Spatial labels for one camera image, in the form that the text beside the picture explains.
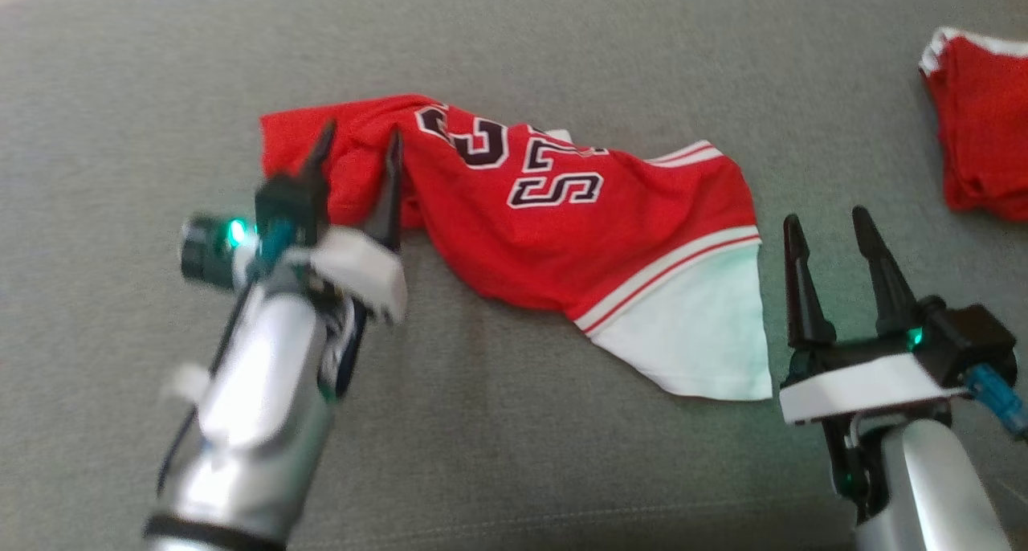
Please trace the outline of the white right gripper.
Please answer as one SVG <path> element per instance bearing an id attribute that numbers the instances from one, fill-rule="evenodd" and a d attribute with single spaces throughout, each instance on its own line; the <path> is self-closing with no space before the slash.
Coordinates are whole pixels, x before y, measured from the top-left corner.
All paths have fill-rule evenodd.
<path id="1" fill-rule="evenodd" d="M 909 350 L 904 334 L 918 328 L 914 292 L 870 211 L 855 206 L 851 217 L 876 299 L 876 332 L 884 338 L 834 344 L 836 329 L 827 320 L 813 284 L 808 241 L 799 215 L 787 215 L 783 221 L 787 342 L 796 350 L 779 402 L 788 424 L 821 423 L 967 394 L 962 387 L 940 385 Z"/>

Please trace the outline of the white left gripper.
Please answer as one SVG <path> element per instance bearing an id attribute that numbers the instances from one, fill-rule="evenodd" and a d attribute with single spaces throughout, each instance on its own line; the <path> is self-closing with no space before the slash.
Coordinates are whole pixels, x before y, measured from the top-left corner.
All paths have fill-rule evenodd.
<path id="1" fill-rule="evenodd" d="M 337 121 L 327 120 L 301 167 L 299 177 L 322 184 L 324 163 L 330 157 Z M 368 234 L 350 227 L 330 227 L 309 248 L 313 272 L 363 303 L 367 309 L 401 324 L 408 292 L 402 260 L 403 141 L 400 128 L 390 131 L 382 160 L 381 189 L 368 218 Z"/>

